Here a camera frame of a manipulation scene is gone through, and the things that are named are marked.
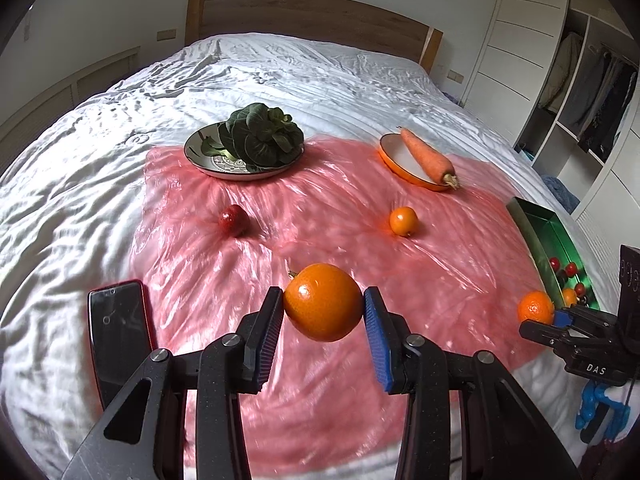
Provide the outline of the small red apple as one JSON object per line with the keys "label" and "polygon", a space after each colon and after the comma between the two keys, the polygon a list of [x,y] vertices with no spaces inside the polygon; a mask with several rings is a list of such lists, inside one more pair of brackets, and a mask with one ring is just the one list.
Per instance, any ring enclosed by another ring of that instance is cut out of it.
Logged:
{"label": "small red apple", "polygon": [[584,284],[582,284],[582,283],[577,283],[577,284],[575,285],[575,287],[574,287],[574,291],[576,292],[576,295],[577,295],[578,297],[585,296],[585,294],[586,294],[586,288],[585,288],[585,285],[584,285]]}

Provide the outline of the large orange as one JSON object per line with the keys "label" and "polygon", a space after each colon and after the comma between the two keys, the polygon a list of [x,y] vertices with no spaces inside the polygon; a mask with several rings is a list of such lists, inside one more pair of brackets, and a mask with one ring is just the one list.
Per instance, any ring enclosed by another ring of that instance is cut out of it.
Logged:
{"label": "large orange", "polygon": [[535,321],[551,325],[554,321],[554,304],[542,290],[528,292],[518,303],[518,320]]}
{"label": "large orange", "polygon": [[285,313],[299,333],[320,342],[347,336],[363,314],[355,280],[329,263],[313,263],[297,273],[283,296]]}

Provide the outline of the small orange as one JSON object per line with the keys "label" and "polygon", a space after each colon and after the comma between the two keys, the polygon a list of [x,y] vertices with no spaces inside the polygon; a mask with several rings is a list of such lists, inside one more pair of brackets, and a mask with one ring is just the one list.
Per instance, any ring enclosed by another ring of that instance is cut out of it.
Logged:
{"label": "small orange", "polygon": [[394,209],[388,217],[388,224],[394,234],[402,237],[413,236],[420,228],[418,215],[411,207]]}

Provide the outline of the green tray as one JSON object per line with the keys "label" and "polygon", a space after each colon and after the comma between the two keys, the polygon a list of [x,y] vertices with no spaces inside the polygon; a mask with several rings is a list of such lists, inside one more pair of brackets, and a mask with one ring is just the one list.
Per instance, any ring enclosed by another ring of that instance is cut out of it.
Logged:
{"label": "green tray", "polygon": [[[563,288],[574,288],[577,283],[582,283],[586,288],[585,306],[599,310],[590,276],[558,215],[550,209],[519,197],[512,197],[506,204],[506,209],[520,230],[544,284],[544,290],[555,307],[564,307]],[[552,257],[560,260],[561,267],[558,272],[551,269],[549,259]],[[578,273],[574,278],[568,278],[564,271],[567,263],[571,261],[578,266]]]}

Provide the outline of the pink plastic sheet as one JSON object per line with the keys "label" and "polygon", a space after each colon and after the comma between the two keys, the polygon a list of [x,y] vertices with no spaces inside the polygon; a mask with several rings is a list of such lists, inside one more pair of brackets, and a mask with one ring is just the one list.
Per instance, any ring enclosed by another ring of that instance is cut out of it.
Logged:
{"label": "pink plastic sheet", "polygon": [[[487,162],[457,164],[462,189],[431,192],[394,176],[373,146],[319,136],[293,169],[241,183],[207,177],[180,148],[153,148],[131,267],[148,286],[157,342],[201,349],[270,286],[331,263],[378,287],[390,310],[442,348],[488,349],[511,370],[536,359],[518,336],[516,308],[541,280],[506,210],[512,185]],[[238,237],[218,226],[233,204],[250,216]],[[390,229],[398,207],[418,215],[413,236]],[[406,404],[376,381],[362,328],[322,344],[284,323],[268,382],[241,406],[256,477],[393,477]]]}

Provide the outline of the blue towel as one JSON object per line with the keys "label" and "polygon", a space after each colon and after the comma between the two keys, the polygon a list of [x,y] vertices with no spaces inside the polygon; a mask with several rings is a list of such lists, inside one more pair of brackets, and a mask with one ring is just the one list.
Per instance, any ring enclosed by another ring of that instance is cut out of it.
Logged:
{"label": "blue towel", "polygon": [[565,184],[558,179],[557,177],[549,176],[548,174],[543,174],[541,176],[542,182],[548,188],[548,190],[552,193],[555,199],[563,206],[563,208],[569,213],[572,214],[575,209],[578,207],[580,203],[580,199],[574,195],[570,190],[565,186]]}

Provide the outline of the red cased smartphone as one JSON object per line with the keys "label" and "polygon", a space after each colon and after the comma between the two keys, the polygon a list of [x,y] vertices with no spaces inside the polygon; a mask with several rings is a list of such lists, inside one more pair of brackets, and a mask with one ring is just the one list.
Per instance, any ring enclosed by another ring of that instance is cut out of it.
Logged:
{"label": "red cased smartphone", "polygon": [[93,373],[105,410],[155,348],[148,290],[140,280],[93,289],[87,314]]}

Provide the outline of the silver plate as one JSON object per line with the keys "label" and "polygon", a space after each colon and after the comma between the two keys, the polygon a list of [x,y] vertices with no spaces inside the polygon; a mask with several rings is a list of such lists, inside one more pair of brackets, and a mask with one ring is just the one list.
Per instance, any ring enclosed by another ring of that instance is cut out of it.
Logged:
{"label": "silver plate", "polygon": [[203,174],[226,181],[264,180],[282,174],[296,164],[303,156],[304,149],[287,164],[275,167],[257,167],[231,156],[219,142],[219,122],[198,129],[184,142],[183,154],[186,159]]}

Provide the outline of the carrot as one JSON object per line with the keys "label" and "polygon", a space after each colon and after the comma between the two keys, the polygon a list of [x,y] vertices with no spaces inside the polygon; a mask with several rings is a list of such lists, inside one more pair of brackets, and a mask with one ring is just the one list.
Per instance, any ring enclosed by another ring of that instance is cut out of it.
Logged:
{"label": "carrot", "polygon": [[402,142],[414,160],[434,183],[456,190],[460,184],[450,160],[407,128],[400,129]]}

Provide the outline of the orange rimmed white dish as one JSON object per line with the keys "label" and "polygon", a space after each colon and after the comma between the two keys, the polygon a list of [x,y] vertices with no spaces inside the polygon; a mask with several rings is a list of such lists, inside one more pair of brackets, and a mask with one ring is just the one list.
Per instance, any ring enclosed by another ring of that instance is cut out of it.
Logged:
{"label": "orange rimmed white dish", "polygon": [[378,154],[386,167],[397,177],[434,192],[447,192],[451,186],[431,180],[413,158],[399,133],[386,133],[378,141]]}

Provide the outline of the dark leafy green vegetable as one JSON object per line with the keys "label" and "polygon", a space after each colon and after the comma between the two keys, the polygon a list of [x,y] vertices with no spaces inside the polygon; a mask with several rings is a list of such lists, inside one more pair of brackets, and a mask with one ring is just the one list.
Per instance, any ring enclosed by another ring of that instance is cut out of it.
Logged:
{"label": "dark leafy green vegetable", "polygon": [[217,122],[205,133],[201,151],[240,162],[249,172],[292,164],[303,154],[304,133],[280,107],[252,103]]}

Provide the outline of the white bed sheet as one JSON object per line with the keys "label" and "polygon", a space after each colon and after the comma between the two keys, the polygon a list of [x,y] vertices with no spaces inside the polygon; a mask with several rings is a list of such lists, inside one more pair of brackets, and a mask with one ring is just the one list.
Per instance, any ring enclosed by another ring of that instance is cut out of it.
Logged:
{"label": "white bed sheet", "polygon": [[[180,148],[199,128],[262,102],[319,136],[373,146],[407,128],[454,165],[487,162],[513,196],[559,203],[498,133],[440,92],[416,63],[271,35],[192,44],[74,108],[1,178],[1,420],[48,479],[60,478],[100,416],[87,323],[91,289],[138,278],[131,267],[153,148]],[[573,460],[584,383],[550,350],[509,370]]]}

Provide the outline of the white wardrobe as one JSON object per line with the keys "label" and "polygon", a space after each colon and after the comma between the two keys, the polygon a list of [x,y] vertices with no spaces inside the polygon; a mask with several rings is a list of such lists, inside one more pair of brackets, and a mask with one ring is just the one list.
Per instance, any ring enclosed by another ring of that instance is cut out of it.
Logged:
{"label": "white wardrobe", "polygon": [[603,271],[639,244],[639,45],[610,0],[496,0],[464,107],[577,200]]}

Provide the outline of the wooden headboard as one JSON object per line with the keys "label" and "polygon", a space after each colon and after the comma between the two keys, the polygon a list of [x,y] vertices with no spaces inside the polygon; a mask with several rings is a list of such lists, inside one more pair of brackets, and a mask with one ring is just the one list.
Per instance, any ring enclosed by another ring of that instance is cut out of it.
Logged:
{"label": "wooden headboard", "polygon": [[427,73],[444,33],[355,0],[188,0],[184,43],[259,32],[332,42],[406,58]]}

